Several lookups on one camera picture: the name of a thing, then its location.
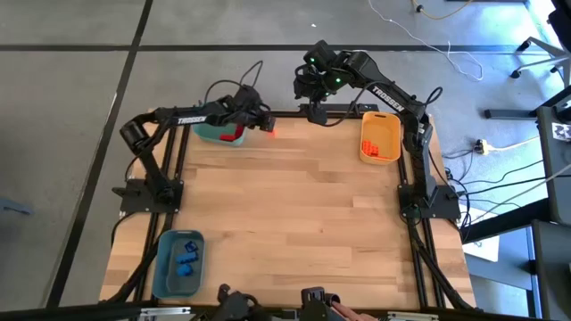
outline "wooden table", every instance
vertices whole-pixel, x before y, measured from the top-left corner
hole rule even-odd
[[[359,141],[358,119],[335,128],[278,119],[275,136],[248,130],[239,148],[192,133],[173,229],[203,233],[205,275],[195,296],[168,303],[218,305],[217,290],[226,283],[268,307],[299,307],[301,289],[323,286],[354,309],[417,309],[410,241],[399,219],[398,165],[363,163]],[[431,149],[443,173],[435,133]],[[155,148],[159,163],[163,150]],[[148,214],[137,214],[118,228],[101,299],[116,293],[139,263],[148,221]],[[475,305],[458,231],[440,219],[432,228],[442,271]],[[150,269],[145,298],[152,282]]]

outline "orange plastic container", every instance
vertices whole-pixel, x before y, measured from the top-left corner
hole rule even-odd
[[[369,111],[360,127],[360,159],[386,165],[401,157],[401,120],[393,114]]]

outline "teal bin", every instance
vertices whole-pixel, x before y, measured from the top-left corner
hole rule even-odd
[[[193,241],[198,247],[198,260],[189,263],[193,269],[190,276],[178,276],[176,262],[179,254],[186,253],[185,244]],[[183,299],[195,294],[203,282],[204,253],[206,242],[198,231],[172,230],[159,239],[154,268],[153,294],[159,299]]]
[[[225,144],[228,146],[239,146],[244,142],[244,138],[246,136],[246,130],[240,133],[237,129],[237,124],[228,124],[226,126],[212,126],[208,124],[198,124],[192,126],[193,131],[197,134],[203,141],[216,143],[216,144]],[[221,137],[226,137],[228,139],[229,136],[234,136],[233,141],[223,140],[220,139]]]

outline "chair wheel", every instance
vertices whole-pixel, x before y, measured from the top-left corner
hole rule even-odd
[[[514,72],[512,72],[511,75],[509,75],[509,76],[512,77],[513,79],[517,79],[517,78],[519,78],[519,76],[521,76],[521,71],[514,70]]]
[[[531,41],[526,40],[524,41],[521,45],[519,45],[519,47],[517,48],[516,51],[524,51],[525,49],[529,48],[529,46],[532,44]]]

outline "blue block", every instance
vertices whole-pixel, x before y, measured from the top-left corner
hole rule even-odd
[[[193,268],[188,264],[181,265],[177,268],[178,276],[190,276],[191,274],[193,274]]]
[[[185,244],[185,249],[187,252],[198,251],[198,246],[196,246],[194,242],[189,241],[187,244]]]
[[[176,258],[178,264],[190,263],[196,260],[198,260],[198,254],[196,254],[196,252],[180,254]]]

